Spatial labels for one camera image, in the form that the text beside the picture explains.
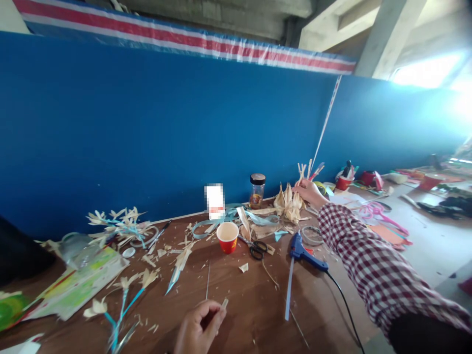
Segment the hand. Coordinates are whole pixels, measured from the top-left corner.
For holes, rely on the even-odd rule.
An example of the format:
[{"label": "hand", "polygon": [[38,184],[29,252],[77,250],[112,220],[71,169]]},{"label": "hand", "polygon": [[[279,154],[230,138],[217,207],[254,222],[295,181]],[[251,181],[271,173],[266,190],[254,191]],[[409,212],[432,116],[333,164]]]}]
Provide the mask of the hand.
[{"label": "hand", "polygon": [[305,178],[298,185],[295,185],[293,190],[298,192],[315,209],[319,210],[323,205],[329,203],[329,200],[321,195],[318,187],[312,181]]},{"label": "hand", "polygon": [[175,354],[207,354],[226,310],[213,300],[205,300],[188,312],[180,325]]}]

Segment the blue wall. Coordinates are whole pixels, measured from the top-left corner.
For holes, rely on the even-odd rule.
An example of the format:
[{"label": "blue wall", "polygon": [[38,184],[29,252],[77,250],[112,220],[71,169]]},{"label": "blue wall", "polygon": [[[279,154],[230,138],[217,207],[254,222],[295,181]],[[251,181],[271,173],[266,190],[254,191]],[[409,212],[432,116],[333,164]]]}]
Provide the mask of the blue wall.
[{"label": "blue wall", "polygon": [[317,158],[326,163],[320,180],[333,179],[348,159],[359,178],[365,170],[383,174],[430,165],[432,153],[453,154],[471,133],[464,103],[450,90],[343,76]]},{"label": "blue wall", "polygon": [[[204,185],[245,202],[313,157],[336,76],[0,32],[0,214],[29,235],[89,227],[89,211],[145,220],[206,208]],[[380,172],[465,139],[440,90],[343,77],[317,163]]]}]

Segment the plaid shirt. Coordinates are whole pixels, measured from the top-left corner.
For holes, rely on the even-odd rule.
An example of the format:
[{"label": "plaid shirt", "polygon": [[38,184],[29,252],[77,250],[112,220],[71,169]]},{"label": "plaid shirt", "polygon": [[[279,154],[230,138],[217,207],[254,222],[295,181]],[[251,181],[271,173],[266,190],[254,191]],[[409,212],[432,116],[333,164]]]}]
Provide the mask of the plaid shirt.
[{"label": "plaid shirt", "polygon": [[432,290],[402,255],[347,207],[324,205],[318,222],[325,242],[343,260],[370,319],[387,339],[392,321],[407,313],[470,332],[469,313]]}]

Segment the black power cord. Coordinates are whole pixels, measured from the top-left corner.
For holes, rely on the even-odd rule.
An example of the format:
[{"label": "black power cord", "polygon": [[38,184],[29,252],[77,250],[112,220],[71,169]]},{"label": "black power cord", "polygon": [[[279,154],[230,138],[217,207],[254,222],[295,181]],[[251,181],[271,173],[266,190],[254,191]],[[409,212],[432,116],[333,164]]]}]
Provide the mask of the black power cord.
[{"label": "black power cord", "polygon": [[337,288],[339,289],[339,292],[341,293],[341,296],[343,297],[344,303],[345,303],[346,308],[348,310],[349,318],[351,319],[351,323],[353,324],[355,337],[357,338],[357,342],[359,343],[360,349],[362,350],[362,354],[365,354],[364,347],[362,346],[362,343],[360,342],[359,335],[357,334],[357,330],[356,330],[355,325],[354,325],[354,320],[353,320],[353,317],[351,316],[351,312],[349,310],[349,306],[348,306],[348,303],[346,301],[346,298],[344,297],[343,291],[341,290],[341,287],[339,286],[339,284],[336,282],[336,280],[334,280],[334,278],[331,276],[331,274],[329,274],[328,271],[326,271],[326,274],[334,282],[334,284],[336,284]]}]

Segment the glue gun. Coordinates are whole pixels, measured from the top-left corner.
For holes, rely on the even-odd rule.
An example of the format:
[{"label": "glue gun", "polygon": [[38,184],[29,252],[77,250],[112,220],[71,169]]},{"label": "glue gun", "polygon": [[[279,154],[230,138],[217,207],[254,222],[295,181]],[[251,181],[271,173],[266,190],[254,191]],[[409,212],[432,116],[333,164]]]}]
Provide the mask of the glue gun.
[{"label": "glue gun", "polygon": [[328,271],[328,263],[322,262],[316,259],[315,257],[313,257],[311,254],[308,253],[305,247],[303,247],[303,245],[301,244],[300,230],[298,230],[298,232],[295,233],[294,237],[292,238],[290,257],[292,257],[293,259],[297,261],[299,259],[304,259],[313,267],[315,267],[316,269],[322,272]]}]

